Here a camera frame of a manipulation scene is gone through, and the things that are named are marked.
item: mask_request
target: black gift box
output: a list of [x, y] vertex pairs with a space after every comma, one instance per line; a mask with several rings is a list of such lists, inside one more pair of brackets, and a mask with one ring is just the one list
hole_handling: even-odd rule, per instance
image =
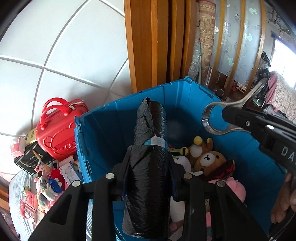
[[40, 157], [42, 158], [42, 161], [48, 165], [49, 163], [53, 162], [55, 159], [50, 156], [39, 144], [38, 142], [34, 142], [25, 148], [25, 154], [19, 157], [14, 158], [14, 163], [18, 165], [21, 169], [26, 171], [27, 173], [34, 175], [35, 167], [37, 166], [39, 160], [34, 155], [32, 150], [36, 151]]

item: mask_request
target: pink plush toy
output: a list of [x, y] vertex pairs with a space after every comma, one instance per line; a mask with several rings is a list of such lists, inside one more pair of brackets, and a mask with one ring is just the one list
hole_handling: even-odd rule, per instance
[[38, 199], [38, 204], [39, 204], [38, 208], [40, 211], [47, 213], [64, 192], [58, 193], [58, 196], [54, 196], [53, 201], [47, 200], [46, 197], [44, 197], [43, 195], [41, 197], [39, 197], [39, 195], [41, 194], [40, 179], [35, 178], [34, 181], [36, 182], [37, 199]]
[[[217, 181], [223, 181], [223, 180], [211, 180], [209, 183], [215, 184]], [[230, 177], [226, 180], [226, 184], [231, 188], [231, 190], [237, 195], [237, 197], [244, 202], [246, 198], [246, 189], [244, 186], [236, 181], [233, 177]], [[207, 218], [207, 228], [211, 227], [211, 213], [207, 212], [206, 214]]]

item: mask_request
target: red suitcase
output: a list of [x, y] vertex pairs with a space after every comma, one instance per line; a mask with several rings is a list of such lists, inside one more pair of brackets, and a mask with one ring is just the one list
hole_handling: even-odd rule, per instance
[[[52, 101], [60, 102], [47, 107]], [[62, 98], [52, 98], [45, 103], [40, 121], [36, 127], [38, 143], [55, 159], [62, 161], [76, 153], [74, 136], [75, 116], [81, 116], [89, 111], [81, 99], [70, 102]]]

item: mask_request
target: window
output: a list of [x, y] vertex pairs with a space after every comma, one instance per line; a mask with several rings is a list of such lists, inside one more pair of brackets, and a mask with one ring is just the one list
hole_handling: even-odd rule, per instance
[[275, 40], [271, 69], [269, 71], [275, 70], [278, 72], [293, 88], [296, 87], [295, 63], [296, 54], [286, 45]]

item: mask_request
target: blue plastic storage bin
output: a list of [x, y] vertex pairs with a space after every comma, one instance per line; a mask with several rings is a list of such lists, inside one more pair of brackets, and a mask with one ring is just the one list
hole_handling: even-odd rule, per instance
[[[212, 136], [206, 132], [201, 124], [202, 112], [207, 104], [220, 99], [189, 77], [140, 91], [76, 117], [75, 138], [84, 181], [95, 181], [123, 161], [126, 149], [133, 144], [136, 112], [145, 97], [165, 107], [169, 144], [180, 148], [190, 146], [197, 135], [203, 139], [212, 137], [214, 150], [235, 161], [234, 178], [246, 188], [244, 203], [268, 233], [270, 211], [284, 175], [270, 157], [259, 151], [258, 142], [249, 133]], [[225, 129], [228, 123], [221, 112], [221, 107], [214, 107], [210, 121], [215, 128]], [[135, 239], [122, 232], [123, 203], [114, 202], [113, 207], [118, 238]]]

